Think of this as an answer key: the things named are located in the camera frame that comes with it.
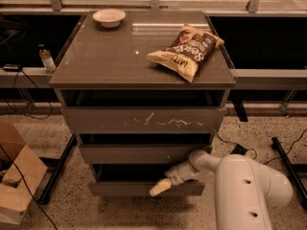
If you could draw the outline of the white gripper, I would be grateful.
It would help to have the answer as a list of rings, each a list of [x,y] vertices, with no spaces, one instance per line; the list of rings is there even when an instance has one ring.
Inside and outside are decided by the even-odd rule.
[[[167,172],[165,176],[167,178],[159,180],[151,189],[151,196],[158,196],[159,194],[169,190],[172,185],[178,186],[184,182],[193,179],[195,175],[195,168],[189,161],[184,161],[173,166]]]

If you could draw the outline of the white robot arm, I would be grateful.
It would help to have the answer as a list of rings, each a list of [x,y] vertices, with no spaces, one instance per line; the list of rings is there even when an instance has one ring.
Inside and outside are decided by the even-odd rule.
[[[283,173],[245,155],[219,158],[202,149],[165,172],[150,195],[198,180],[208,172],[214,173],[217,230],[272,230],[270,208],[285,207],[293,197],[292,185]]]

